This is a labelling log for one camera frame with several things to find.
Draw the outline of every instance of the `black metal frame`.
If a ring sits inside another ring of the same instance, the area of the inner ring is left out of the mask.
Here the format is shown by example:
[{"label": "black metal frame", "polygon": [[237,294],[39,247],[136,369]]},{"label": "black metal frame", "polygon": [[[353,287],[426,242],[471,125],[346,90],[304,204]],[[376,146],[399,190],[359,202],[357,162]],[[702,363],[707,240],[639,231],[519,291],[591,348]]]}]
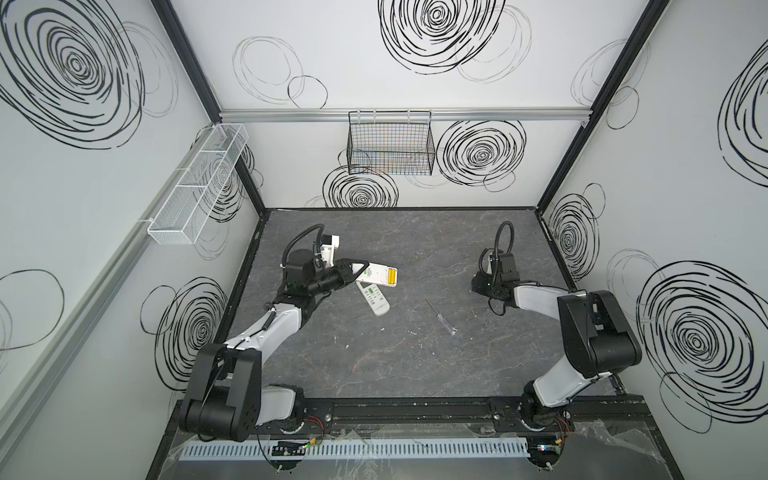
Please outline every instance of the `black metal frame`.
[{"label": "black metal frame", "polygon": [[[219,104],[214,96],[213,90],[207,83],[202,68],[197,61],[170,0],[151,1],[209,118],[213,122],[220,122],[221,110]],[[632,31],[632,35],[627,40],[627,44],[624,46],[616,64],[595,99],[592,106],[593,114],[591,115],[589,122],[584,128],[580,129],[574,137],[536,207],[416,207],[396,209],[379,208],[372,210],[533,210],[536,213],[539,224],[547,238],[549,247],[558,262],[558,267],[560,268],[566,284],[570,288],[575,288],[575,282],[565,266],[565,261],[563,260],[560,251],[552,240],[546,223],[542,218],[542,214],[554,199],[554,196],[567,176],[568,171],[573,166],[573,163],[576,161],[591,133],[597,126],[602,114],[605,112],[615,92],[624,79],[624,76],[627,74],[634,59],[639,54],[642,46],[668,4],[669,0],[650,0],[648,2],[643,15]],[[237,307],[243,295],[243,290],[253,264],[253,259],[256,256],[259,247],[261,234],[269,219],[271,211],[271,209],[267,209],[264,206],[264,202],[256,189],[253,178],[250,176],[250,173],[242,162],[237,162],[236,171],[246,192],[253,202],[254,208],[260,216],[260,221],[254,231],[253,238],[251,239],[240,272],[238,273],[232,295],[227,303],[227,309],[217,331],[216,339],[218,342],[226,339],[228,335],[237,312]],[[296,208],[287,210],[344,211],[358,209]],[[644,422],[648,427],[656,446],[659,448],[660,453],[667,462],[672,477],[676,480],[682,479],[683,476],[680,473],[680,469],[677,467],[677,463],[674,461],[674,457],[671,455],[667,443],[664,441],[664,437],[661,435],[643,398],[640,396],[628,395],[618,378],[614,380],[614,387],[617,388],[619,393],[618,396],[577,397],[568,407],[571,421],[588,422],[596,419],[623,419]],[[554,427],[549,427],[541,433],[536,433],[528,431],[520,424],[516,409],[516,405],[518,405],[519,402],[519,397],[306,399],[308,409],[313,412],[315,416],[325,418],[326,414],[331,415],[332,420],[329,423],[329,430],[326,429],[326,433],[333,432],[334,429],[349,428],[351,425],[358,426],[366,423],[380,425],[383,423],[469,422],[477,423],[478,425],[485,424],[488,427],[492,427],[494,432],[517,432],[524,434],[526,437],[551,436],[555,431]],[[161,467],[177,432],[180,404],[180,401],[177,402],[176,408],[170,417],[164,436],[147,474],[147,478],[158,478],[161,473]],[[259,431],[274,435],[274,432],[270,430],[268,425],[263,425]]]},{"label": "black metal frame", "polygon": [[650,0],[648,5],[646,5],[643,14],[640,16],[640,20],[638,20],[637,24],[634,26],[632,35],[629,36],[627,43],[624,44],[624,49],[619,54],[619,58],[616,60],[605,83],[603,83],[600,93],[598,93],[598,96],[594,99],[594,103],[592,104],[592,115],[589,117],[589,122],[584,128],[579,129],[578,133],[576,133],[571,145],[565,151],[565,156],[563,156],[563,160],[560,162],[558,169],[549,181],[547,189],[541,196],[538,206],[536,207],[538,212],[543,213],[554,199],[563,180],[567,177],[568,172],[571,171],[571,167],[573,167],[573,164],[581,153],[581,150],[584,148],[584,145],[587,144],[587,140],[589,140],[592,132],[597,127],[603,113],[608,108],[616,91],[621,86],[621,82],[632,67],[634,59],[640,54],[640,50],[643,48],[643,45],[645,45],[645,41],[656,27],[659,18],[661,18],[661,14],[664,13],[664,9],[669,5],[669,2],[670,0]]},{"label": "black metal frame", "polygon": [[[560,432],[552,425],[541,432],[532,432],[520,423],[517,405],[520,397],[448,397],[448,398],[350,398],[305,399],[305,407],[315,417],[325,421],[325,433],[333,436],[354,430],[365,438],[381,425],[387,424],[436,424],[461,423],[480,435],[516,433],[528,439],[551,438]],[[181,401],[170,417],[165,433],[157,448],[147,474],[147,480],[160,476],[174,436],[177,433]],[[596,420],[621,420],[642,422],[651,439],[667,463],[674,480],[682,480],[683,474],[672,456],[667,442],[659,431],[645,400],[641,396],[621,397],[579,396],[568,406],[568,423],[594,422]],[[318,425],[306,424],[292,435],[279,432],[270,425],[262,425],[259,434],[275,439],[305,439],[307,435],[320,433]]]}]

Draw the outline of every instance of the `screwdriver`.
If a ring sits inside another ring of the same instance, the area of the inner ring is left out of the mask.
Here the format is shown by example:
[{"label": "screwdriver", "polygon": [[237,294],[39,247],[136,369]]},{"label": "screwdriver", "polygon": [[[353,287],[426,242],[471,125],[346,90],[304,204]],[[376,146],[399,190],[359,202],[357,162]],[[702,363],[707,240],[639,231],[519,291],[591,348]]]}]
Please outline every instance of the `screwdriver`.
[{"label": "screwdriver", "polygon": [[440,320],[440,323],[445,327],[446,330],[448,330],[448,333],[450,333],[452,336],[455,335],[457,330],[453,328],[450,323],[448,323],[448,320],[445,319],[442,313],[437,311],[435,306],[432,305],[432,302],[430,302],[426,296],[424,296],[424,300],[426,300],[429,306],[432,307],[433,310],[435,310],[435,313],[437,313],[437,319]]}]

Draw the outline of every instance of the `metal rail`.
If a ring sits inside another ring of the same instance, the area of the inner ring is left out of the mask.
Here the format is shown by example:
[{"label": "metal rail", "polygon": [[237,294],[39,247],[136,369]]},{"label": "metal rail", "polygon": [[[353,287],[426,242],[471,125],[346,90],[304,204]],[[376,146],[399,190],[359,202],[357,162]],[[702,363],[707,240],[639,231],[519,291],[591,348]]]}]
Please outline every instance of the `metal rail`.
[{"label": "metal rail", "polygon": [[589,121],[592,110],[586,107],[546,108],[236,108],[222,110],[221,120],[226,123],[249,124],[260,122],[348,122],[349,113],[376,112],[377,121],[407,121],[409,112],[432,112],[432,121],[463,120],[578,120]]}]

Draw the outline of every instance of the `white wire basket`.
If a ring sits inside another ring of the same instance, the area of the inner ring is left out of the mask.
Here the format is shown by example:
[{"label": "white wire basket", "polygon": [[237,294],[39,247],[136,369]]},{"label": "white wire basket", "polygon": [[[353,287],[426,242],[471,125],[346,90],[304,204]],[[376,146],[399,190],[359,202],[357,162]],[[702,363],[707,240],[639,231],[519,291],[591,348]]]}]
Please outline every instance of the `white wire basket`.
[{"label": "white wire basket", "polygon": [[147,233],[160,245],[197,242],[247,141],[243,124],[213,126]]}]

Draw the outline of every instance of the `black corner post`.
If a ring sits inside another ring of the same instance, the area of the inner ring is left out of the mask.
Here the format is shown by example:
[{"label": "black corner post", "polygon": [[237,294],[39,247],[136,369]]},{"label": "black corner post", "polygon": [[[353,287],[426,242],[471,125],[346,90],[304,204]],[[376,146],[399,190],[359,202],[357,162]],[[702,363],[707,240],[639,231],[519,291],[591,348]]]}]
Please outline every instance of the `black corner post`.
[{"label": "black corner post", "polygon": [[[165,28],[165,32],[170,38],[170,42],[174,44],[174,49],[179,60],[181,60],[184,70],[187,71],[192,86],[197,92],[197,96],[200,98],[200,103],[203,104],[206,113],[210,121],[214,123],[221,122],[221,108],[219,102],[216,101],[214,91],[208,84],[208,80],[205,78],[203,69],[200,67],[200,62],[197,61],[197,57],[192,50],[187,34],[184,33],[184,28],[181,26],[179,17],[176,15],[173,5],[170,4],[170,0],[151,0],[154,6],[157,16],[160,17],[160,21]],[[253,182],[253,177],[250,176],[250,172],[245,164],[241,161],[235,163],[235,171],[240,178],[240,182],[245,187],[248,197],[250,197],[253,203],[253,208],[259,214],[259,217],[264,218],[266,214],[266,208],[264,202],[259,195],[259,191],[256,189],[256,184]]]},{"label": "black corner post", "polygon": [[603,87],[600,89],[600,93],[594,99],[592,104],[592,115],[589,117],[589,122],[583,128],[580,128],[576,136],[574,137],[571,145],[563,156],[563,160],[560,162],[558,169],[555,171],[552,179],[549,181],[547,189],[544,191],[544,195],[538,202],[536,207],[537,212],[544,213],[549,204],[554,199],[555,194],[568,175],[574,162],[581,153],[581,149],[586,145],[587,140],[597,127],[598,122],[603,116],[603,113],[611,103],[616,91],[621,86],[621,82],[629,72],[629,69],[634,63],[634,59],[640,53],[640,50],[645,45],[645,41],[648,39],[650,33],[654,30],[661,14],[664,13],[664,9],[669,5],[670,0],[650,0],[646,5],[643,14],[640,16],[640,20],[634,27],[632,35],[629,36],[627,43],[624,45],[624,49],[619,54],[619,58],[616,60],[614,67],[611,69],[611,73],[603,83]]}]

